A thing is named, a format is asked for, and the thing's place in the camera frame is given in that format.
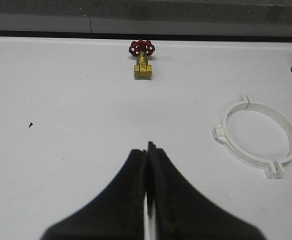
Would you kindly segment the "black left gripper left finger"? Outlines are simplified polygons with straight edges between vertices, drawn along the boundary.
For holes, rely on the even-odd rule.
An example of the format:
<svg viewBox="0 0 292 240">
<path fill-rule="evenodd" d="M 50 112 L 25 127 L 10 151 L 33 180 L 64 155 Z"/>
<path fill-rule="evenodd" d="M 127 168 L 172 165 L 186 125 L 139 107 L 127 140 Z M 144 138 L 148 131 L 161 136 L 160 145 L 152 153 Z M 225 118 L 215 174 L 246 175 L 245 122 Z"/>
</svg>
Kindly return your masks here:
<svg viewBox="0 0 292 240">
<path fill-rule="evenodd" d="M 82 209 L 49 227 L 44 240 L 142 240 L 146 153 L 133 149 L 109 185 Z"/>
</svg>

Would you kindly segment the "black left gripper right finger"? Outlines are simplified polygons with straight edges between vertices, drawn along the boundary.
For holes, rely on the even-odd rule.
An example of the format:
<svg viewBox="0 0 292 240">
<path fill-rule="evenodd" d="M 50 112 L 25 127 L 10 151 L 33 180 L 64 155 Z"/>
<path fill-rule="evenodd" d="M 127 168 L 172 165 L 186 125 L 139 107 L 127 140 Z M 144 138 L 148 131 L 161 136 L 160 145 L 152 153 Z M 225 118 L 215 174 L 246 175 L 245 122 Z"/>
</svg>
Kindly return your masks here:
<svg viewBox="0 0 292 240">
<path fill-rule="evenodd" d="M 157 240 L 263 240 L 255 226 L 198 192 L 165 151 L 152 142 L 147 152 L 148 215 Z"/>
</svg>

